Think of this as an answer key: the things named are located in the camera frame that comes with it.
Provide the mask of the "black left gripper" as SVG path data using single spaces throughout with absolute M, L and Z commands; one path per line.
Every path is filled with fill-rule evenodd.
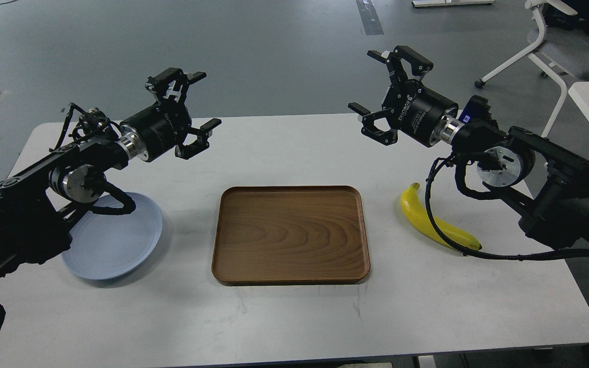
M 150 163 L 173 149 L 176 157 L 189 160 L 208 149 L 212 131 L 222 120 L 213 118 L 199 128 L 192 128 L 186 106 L 189 87 L 206 77 L 205 72 L 185 73 L 175 67 L 148 77 L 146 89 L 154 96 L 154 104 L 120 123 L 119 144 L 130 159 L 139 157 Z M 183 145 L 187 134 L 195 135 L 196 140 Z

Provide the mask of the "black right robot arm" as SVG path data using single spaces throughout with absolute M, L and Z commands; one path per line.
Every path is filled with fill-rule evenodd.
M 424 209 L 431 233 L 449 247 L 489 260 L 549 261 L 589 257 L 589 160 L 521 127 L 507 132 L 491 116 L 488 100 L 474 95 L 463 109 L 422 82 L 433 63 L 404 45 L 392 51 L 370 50 L 386 66 L 390 86 L 381 110 L 359 103 L 348 107 L 360 116 L 363 135 L 383 145 L 403 132 L 426 147 L 445 142 L 447 157 L 432 164 L 426 179 Z M 477 200 L 501 200 L 520 216 L 524 234 L 550 251 L 530 255 L 489 254 L 452 239 L 439 228 L 431 207 L 432 184 L 444 166 L 455 168 L 461 194 Z

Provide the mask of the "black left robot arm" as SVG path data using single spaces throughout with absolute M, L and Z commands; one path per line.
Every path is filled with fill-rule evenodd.
M 208 149 L 220 119 L 194 127 L 186 107 L 189 87 L 205 77 L 173 67 L 149 77 L 145 88 L 155 102 L 120 123 L 72 103 L 56 147 L 0 181 L 0 278 L 68 250 L 70 230 L 87 212 L 135 210 L 134 200 L 107 181 L 107 170 L 122 170 L 134 158 L 149 163 L 171 150 L 188 160 Z

